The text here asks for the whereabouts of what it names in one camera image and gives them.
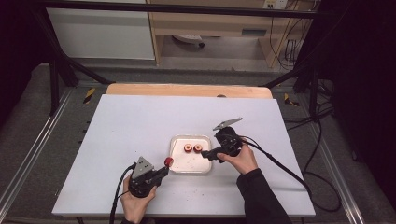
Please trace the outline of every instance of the hand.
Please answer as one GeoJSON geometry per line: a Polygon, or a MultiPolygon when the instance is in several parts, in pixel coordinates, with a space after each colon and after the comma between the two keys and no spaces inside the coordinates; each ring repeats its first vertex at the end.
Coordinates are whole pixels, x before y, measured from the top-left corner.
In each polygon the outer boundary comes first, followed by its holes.
{"type": "Polygon", "coordinates": [[[217,156],[219,159],[229,162],[242,175],[259,168],[254,153],[247,144],[242,145],[241,151],[236,157],[224,153],[218,153],[217,156]]]}
{"type": "MultiPolygon", "coordinates": [[[[129,179],[131,175],[128,175],[123,180],[123,192],[128,191],[129,179]]],[[[125,218],[133,223],[140,223],[143,216],[146,214],[146,209],[149,202],[155,197],[155,190],[157,186],[151,189],[149,195],[146,198],[136,198],[131,192],[127,192],[121,196],[122,208],[124,210],[125,218]]]]}

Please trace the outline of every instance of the black metal bar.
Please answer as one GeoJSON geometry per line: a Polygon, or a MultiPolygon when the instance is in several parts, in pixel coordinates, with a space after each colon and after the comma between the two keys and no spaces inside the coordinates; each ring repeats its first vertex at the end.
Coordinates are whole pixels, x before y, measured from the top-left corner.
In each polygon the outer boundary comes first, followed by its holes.
{"type": "Polygon", "coordinates": [[[58,82],[58,64],[56,60],[49,63],[49,74],[50,74],[50,112],[52,116],[56,109],[59,107],[59,82],[58,82]]]}
{"type": "Polygon", "coordinates": [[[289,71],[287,74],[285,74],[281,77],[278,77],[278,78],[268,82],[267,84],[260,85],[259,87],[266,87],[268,89],[271,89],[271,88],[275,87],[276,85],[278,85],[279,83],[282,83],[291,77],[298,77],[305,70],[306,67],[307,66],[305,66],[304,64],[300,64],[300,66],[289,71]]]}
{"type": "Polygon", "coordinates": [[[53,57],[57,62],[57,66],[59,67],[58,71],[62,76],[62,79],[64,80],[64,84],[66,86],[76,86],[78,84],[78,79],[74,74],[74,71],[70,68],[70,66],[65,63],[65,60],[62,55],[62,49],[58,43],[58,40],[56,39],[51,29],[49,28],[47,22],[43,18],[42,11],[40,10],[42,10],[42,8],[30,7],[30,11],[35,21],[40,26],[41,30],[43,31],[43,34],[46,36],[49,42],[49,45],[52,49],[53,57]]]}
{"type": "Polygon", "coordinates": [[[108,79],[105,79],[104,77],[101,77],[99,75],[97,75],[96,73],[94,73],[93,71],[91,71],[90,69],[86,68],[85,66],[83,66],[82,64],[74,61],[73,59],[69,58],[69,56],[67,56],[64,52],[62,52],[64,59],[66,61],[69,62],[70,65],[72,65],[74,68],[76,68],[78,71],[84,73],[85,75],[95,79],[96,81],[102,83],[102,84],[112,84],[115,83],[115,81],[110,81],[108,79]]]}
{"type": "Polygon", "coordinates": [[[60,1],[60,0],[35,0],[42,7],[111,10],[111,11],[143,11],[143,12],[169,12],[190,14],[213,14],[234,15],[252,17],[274,17],[274,18],[301,18],[320,19],[335,16],[330,12],[316,11],[294,11],[265,8],[241,8],[241,7],[204,7],[204,6],[182,6],[162,4],[137,4],[137,3],[107,3],[107,2],[83,2],[83,1],[60,1]]]}

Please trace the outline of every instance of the table surface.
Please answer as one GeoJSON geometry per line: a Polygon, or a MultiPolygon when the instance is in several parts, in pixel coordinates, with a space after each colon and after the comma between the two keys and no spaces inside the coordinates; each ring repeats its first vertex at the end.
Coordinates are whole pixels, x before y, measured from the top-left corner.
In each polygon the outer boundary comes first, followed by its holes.
{"type": "MultiPolygon", "coordinates": [[[[171,139],[179,134],[208,136],[212,146],[217,147],[212,129],[224,120],[239,117],[243,119],[233,125],[237,133],[255,139],[301,176],[276,100],[109,93],[102,96],[96,109],[53,208],[55,215],[107,217],[122,172],[140,156],[155,169],[162,168],[171,150],[171,139]]],[[[314,216],[304,187],[259,151],[255,154],[286,212],[291,217],[314,216]]],[[[147,216],[242,217],[244,200],[235,185],[238,176],[230,164],[217,161],[212,161],[210,172],[204,175],[171,171],[157,189],[147,216]]],[[[122,214],[120,202],[116,214],[122,214]]]]}

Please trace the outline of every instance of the clear plastic container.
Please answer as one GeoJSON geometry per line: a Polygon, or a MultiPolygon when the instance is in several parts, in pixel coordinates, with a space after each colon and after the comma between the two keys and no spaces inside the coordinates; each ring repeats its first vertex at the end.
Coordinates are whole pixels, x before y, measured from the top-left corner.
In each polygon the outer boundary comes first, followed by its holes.
{"type": "Polygon", "coordinates": [[[184,146],[199,144],[202,150],[211,150],[210,139],[204,135],[176,135],[171,140],[170,156],[174,159],[170,170],[177,174],[206,174],[212,168],[212,162],[194,150],[186,152],[184,146]]]}

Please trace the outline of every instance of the cable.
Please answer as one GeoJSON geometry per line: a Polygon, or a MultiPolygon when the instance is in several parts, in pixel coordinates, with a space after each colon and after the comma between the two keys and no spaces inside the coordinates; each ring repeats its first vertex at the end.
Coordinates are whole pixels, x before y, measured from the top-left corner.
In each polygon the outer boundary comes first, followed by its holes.
{"type": "MultiPolygon", "coordinates": [[[[318,146],[319,146],[319,144],[320,144],[320,140],[321,140],[321,137],[322,137],[322,127],[321,127],[320,119],[322,119],[322,118],[324,118],[324,117],[326,117],[327,115],[329,115],[329,114],[332,113],[332,106],[331,106],[331,107],[328,107],[328,108],[325,108],[325,109],[323,109],[323,110],[320,110],[320,109],[321,109],[323,106],[325,106],[325,105],[327,105],[327,104],[330,104],[330,103],[331,103],[331,102],[325,102],[325,103],[321,104],[321,105],[318,107],[318,109],[317,109],[318,126],[319,126],[318,141],[317,141],[317,144],[315,145],[315,148],[314,148],[313,152],[311,153],[311,156],[310,156],[309,159],[308,159],[308,162],[305,164],[304,169],[302,170],[302,174],[303,174],[303,176],[312,175],[312,176],[314,176],[314,177],[316,177],[316,178],[318,178],[318,179],[324,181],[326,184],[328,184],[328,185],[332,188],[332,190],[335,192],[335,195],[336,195],[336,197],[337,197],[337,205],[335,206],[335,208],[325,208],[325,207],[319,205],[319,204],[318,204],[317,202],[315,202],[313,199],[311,199],[311,200],[312,200],[312,204],[313,204],[315,207],[317,207],[317,208],[319,208],[319,209],[321,209],[321,210],[323,210],[323,211],[326,211],[326,212],[336,212],[336,211],[338,211],[338,210],[341,208],[341,206],[342,206],[342,204],[341,204],[341,201],[342,201],[342,200],[341,200],[341,196],[340,196],[339,193],[338,193],[338,190],[335,188],[335,186],[334,186],[331,182],[329,182],[328,180],[326,180],[324,177],[322,177],[322,176],[320,176],[320,175],[317,175],[317,174],[315,174],[315,173],[312,173],[312,172],[308,172],[308,171],[307,171],[309,164],[311,163],[312,159],[314,158],[314,156],[316,155],[316,153],[317,153],[317,151],[318,151],[318,146]]],[[[311,117],[309,117],[309,118],[301,118],[301,119],[286,119],[286,120],[292,121],[292,122],[298,122],[298,121],[301,121],[301,122],[302,122],[300,125],[297,125],[297,126],[295,126],[295,127],[293,127],[293,128],[296,128],[296,127],[298,127],[298,126],[301,126],[301,125],[303,125],[303,124],[306,124],[306,123],[308,123],[308,122],[313,121],[313,119],[312,119],[311,117]]]]}
{"type": "Polygon", "coordinates": [[[293,130],[293,129],[296,129],[296,128],[298,128],[298,127],[301,127],[301,126],[303,126],[303,125],[305,125],[305,124],[307,124],[307,123],[309,123],[309,122],[311,122],[311,121],[312,121],[312,120],[307,120],[307,121],[305,121],[305,122],[303,122],[303,123],[301,123],[301,124],[298,124],[298,125],[296,125],[296,126],[294,126],[294,127],[288,128],[287,131],[291,131],[291,130],[293,130]]]}
{"type": "MultiPolygon", "coordinates": [[[[227,137],[227,138],[231,138],[234,139],[235,136],[234,135],[230,135],[230,134],[221,134],[221,136],[227,137]]],[[[304,188],[306,189],[306,192],[309,195],[309,198],[312,198],[312,192],[311,189],[309,188],[309,186],[299,177],[297,176],[293,171],[291,171],[289,168],[287,168],[286,166],[284,166],[282,163],[280,163],[277,159],[275,159],[270,153],[264,151],[259,144],[254,141],[252,138],[247,137],[247,136],[243,136],[243,135],[238,135],[239,137],[239,141],[241,141],[242,143],[248,144],[252,147],[255,147],[256,149],[258,149],[260,152],[262,152],[270,161],[272,161],[275,165],[277,165],[279,168],[281,168],[283,171],[285,171],[286,173],[288,173],[289,175],[291,175],[294,179],[296,179],[298,182],[300,182],[304,188]],[[246,138],[249,139],[250,141],[252,141],[254,144],[249,143],[247,140],[244,140],[242,138],[246,138]]]]}
{"type": "MultiPolygon", "coordinates": [[[[292,4],[294,4],[294,8],[292,10],[295,10],[297,8],[299,0],[296,0],[292,3],[290,3],[286,8],[290,7],[292,4]]],[[[294,29],[294,27],[296,26],[296,24],[298,22],[300,22],[301,19],[297,20],[297,22],[295,22],[291,28],[289,29],[288,33],[285,36],[285,39],[288,39],[289,34],[291,33],[291,31],[294,29]]],[[[288,44],[286,46],[286,50],[285,50],[285,60],[289,62],[288,67],[289,67],[289,71],[292,70],[292,68],[294,68],[294,64],[295,64],[295,50],[296,50],[296,43],[294,43],[295,40],[288,40],[288,44]],[[291,50],[289,53],[287,53],[286,51],[288,50],[288,46],[289,46],[289,42],[291,41],[291,50]]]]}
{"type": "Polygon", "coordinates": [[[288,70],[288,68],[284,67],[284,65],[286,65],[286,64],[283,64],[283,63],[279,60],[279,57],[277,57],[277,54],[276,54],[276,52],[275,52],[275,50],[274,50],[274,47],[273,47],[273,45],[272,45],[272,32],[273,32],[273,27],[274,27],[274,17],[271,18],[270,47],[271,47],[272,52],[275,54],[276,60],[279,62],[280,66],[281,66],[283,69],[288,70]]]}
{"type": "Polygon", "coordinates": [[[315,8],[317,7],[317,1],[318,1],[318,0],[314,0],[314,5],[312,6],[311,9],[309,9],[310,11],[315,10],[315,8]]]}
{"type": "Polygon", "coordinates": [[[296,2],[296,1],[298,2],[299,0],[295,0],[295,1],[290,2],[290,4],[289,4],[288,6],[285,7],[285,10],[288,9],[289,7],[291,7],[291,5],[293,5],[294,2],[296,2]]]}
{"type": "Polygon", "coordinates": [[[122,176],[121,176],[121,178],[120,178],[119,184],[117,185],[116,196],[114,196],[113,207],[111,208],[111,212],[110,212],[110,220],[109,220],[109,223],[110,223],[110,224],[114,224],[114,219],[115,219],[115,214],[116,214],[116,208],[117,208],[117,201],[118,201],[119,197],[122,196],[123,194],[129,192],[129,191],[123,192],[123,193],[119,196],[119,191],[120,191],[120,187],[121,187],[122,180],[124,179],[126,173],[128,173],[128,171],[130,171],[130,170],[132,170],[132,169],[134,169],[134,166],[133,166],[133,165],[132,165],[132,166],[129,166],[128,168],[126,168],[126,170],[124,171],[124,173],[122,174],[122,176]]]}

